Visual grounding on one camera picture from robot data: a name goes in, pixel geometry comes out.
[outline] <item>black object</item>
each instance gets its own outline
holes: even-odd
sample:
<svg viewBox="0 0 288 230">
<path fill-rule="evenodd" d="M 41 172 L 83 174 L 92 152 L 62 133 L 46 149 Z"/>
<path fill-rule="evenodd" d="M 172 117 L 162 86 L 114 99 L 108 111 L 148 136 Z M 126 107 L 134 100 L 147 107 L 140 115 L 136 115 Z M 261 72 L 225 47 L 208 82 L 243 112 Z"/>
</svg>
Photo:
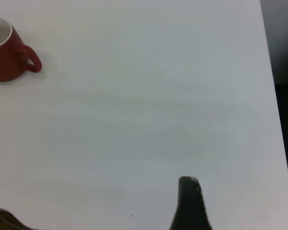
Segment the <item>black object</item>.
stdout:
<svg viewBox="0 0 288 230">
<path fill-rule="evenodd" d="M 169 230 L 212 230 L 202 190 L 195 177 L 182 176 L 179 179 L 178 206 Z"/>
</svg>

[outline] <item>red mug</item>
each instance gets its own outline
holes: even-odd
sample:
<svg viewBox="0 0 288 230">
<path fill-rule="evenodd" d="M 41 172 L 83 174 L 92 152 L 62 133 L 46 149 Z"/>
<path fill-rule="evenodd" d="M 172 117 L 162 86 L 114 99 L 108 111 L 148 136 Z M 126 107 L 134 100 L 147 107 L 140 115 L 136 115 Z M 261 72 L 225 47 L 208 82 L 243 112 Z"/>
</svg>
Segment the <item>red mug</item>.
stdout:
<svg viewBox="0 0 288 230">
<path fill-rule="evenodd" d="M 33 49 L 24 45 L 14 27 L 0 18 L 0 81 L 11 81 L 26 70 L 37 73 L 42 63 Z"/>
</svg>

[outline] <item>mug handle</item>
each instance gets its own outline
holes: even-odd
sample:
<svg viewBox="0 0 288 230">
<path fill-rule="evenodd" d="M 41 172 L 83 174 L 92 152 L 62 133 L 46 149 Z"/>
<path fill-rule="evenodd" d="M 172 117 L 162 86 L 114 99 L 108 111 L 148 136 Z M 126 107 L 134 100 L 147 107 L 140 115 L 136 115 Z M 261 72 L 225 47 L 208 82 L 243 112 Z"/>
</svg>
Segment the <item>mug handle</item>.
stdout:
<svg viewBox="0 0 288 230">
<path fill-rule="evenodd" d="M 25 65 L 25 69 L 33 72 L 33 73 L 37 73 L 40 72 L 40 70 L 42 69 L 42 62 L 40 61 L 39 57 L 37 56 L 36 52 L 29 46 L 26 45 L 14 45 L 12 47 L 12 51 L 13 52 L 19 52 L 19 53 L 23 53 L 24 55 L 26 55 L 29 59 L 31 59 L 31 61 L 33 62 L 33 64 L 27 63 Z"/>
</svg>

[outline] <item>mug rim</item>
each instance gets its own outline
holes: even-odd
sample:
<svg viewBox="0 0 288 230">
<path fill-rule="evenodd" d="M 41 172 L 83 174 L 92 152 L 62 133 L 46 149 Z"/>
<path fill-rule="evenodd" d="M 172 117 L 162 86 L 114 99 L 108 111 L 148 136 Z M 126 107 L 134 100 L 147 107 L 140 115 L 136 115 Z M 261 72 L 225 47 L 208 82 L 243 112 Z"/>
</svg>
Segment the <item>mug rim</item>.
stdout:
<svg viewBox="0 0 288 230">
<path fill-rule="evenodd" d="M 8 36 L 3 42 L 0 43 L 0 46 L 1 46 L 1 45 L 3 45 L 4 43 L 6 43 L 7 40 L 11 37 L 12 32 L 13 32 L 13 27 L 12 27 L 12 24 L 11 24 L 10 22 L 8 22 L 7 20 L 5 20 L 5 19 L 3 19 L 3 18 L 0 18 L 0 20 L 4 21 L 5 23 L 9 24 L 9 26 L 10 26 L 10 34 L 9 34 L 9 36 Z"/>
</svg>

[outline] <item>table surface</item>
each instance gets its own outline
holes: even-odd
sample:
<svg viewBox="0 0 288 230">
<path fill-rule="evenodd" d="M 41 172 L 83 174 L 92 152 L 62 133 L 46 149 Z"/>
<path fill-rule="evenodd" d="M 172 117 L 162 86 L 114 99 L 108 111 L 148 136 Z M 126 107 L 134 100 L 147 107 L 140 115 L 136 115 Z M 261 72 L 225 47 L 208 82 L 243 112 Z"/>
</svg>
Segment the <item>table surface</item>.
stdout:
<svg viewBox="0 0 288 230">
<path fill-rule="evenodd" d="M 218 230 L 288 230 L 259 0 L 0 0 L 43 62 L 0 83 L 0 207 L 39 229 L 167 230 L 197 177 Z"/>
</svg>

